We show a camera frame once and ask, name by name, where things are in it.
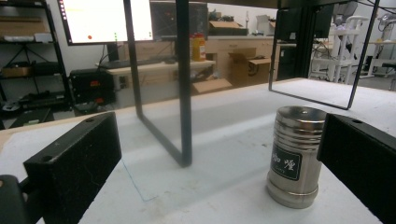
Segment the monitor screen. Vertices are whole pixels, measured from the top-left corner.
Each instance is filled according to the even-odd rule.
[[[58,0],[67,44],[90,45],[127,41],[122,0]],[[152,40],[149,0],[131,0],[134,39]]]
[[[328,38],[332,23],[333,5],[322,7],[316,15],[314,38]],[[300,32],[302,9],[281,9],[276,14],[276,39],[297,41]]]

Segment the stainless steel canister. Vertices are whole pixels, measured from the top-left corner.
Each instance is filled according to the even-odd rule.
[[[317,154],[325,119],[326,112],[311,107],[277,110],[267,189],[278,203],[306,208],[318,195]]]

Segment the white table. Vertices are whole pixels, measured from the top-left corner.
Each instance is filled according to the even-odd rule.
[[[190,67],[191,69],[198,68],[206,68],[211,65],[216,64],[214,61],[203,61],[203,62],[194,62],[191,61]],[[137,66],[138,72],[156,72],[156,71],[164,71],[164,70],[177,70],[178,63],[154,63],[154,64],[146,64]],[[110,75],[121,76],[121,75],[130,75],[131,67],[123,67],[116,69],[108,69],[106,70]]]
[[[306,87],[313,82],[329,84],[306,80]],[[303,210],[272,200],[265,178],[281,106],[306,105],[347,115],[396,136],[395,97],[393,91],[358,88],[354,105],[345,111],[269,92],[267,84],[195,96],[193,162],[188,168],[180,168],[168,155],[134,107],[118,110],[122,161],[80,223],[379,223],[324,166],[318,197]],[[144,111],[179,142],[178,101],[146,105]],[[25,178],[21,163],[79,119],[0,132],[0,140],[8,139],[0,154],[1,173]]]

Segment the canister lid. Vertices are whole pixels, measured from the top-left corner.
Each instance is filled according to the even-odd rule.
[[[323,129],[326,112],[307,106],[284,106],[276,112],[276,120],[284,126],[306,131]]]

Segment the cardboard box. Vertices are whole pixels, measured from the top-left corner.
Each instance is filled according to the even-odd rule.
[[[193,93],[203,94],[215,91],[225,91],[231,88],[231,83],[224,78],[192,83]]]
[[[247,35],[248,29],[235,21],[210,21],[209,35]]]
[[[34,36],[37,33],[46,33],[41,18],[36,17],[0,17],[0,39],[5,35]]]
[[[245,87],[268,83],[271,59],[256,58],[256,49],[235,49],[229,53],[233,59],[231,83]]]

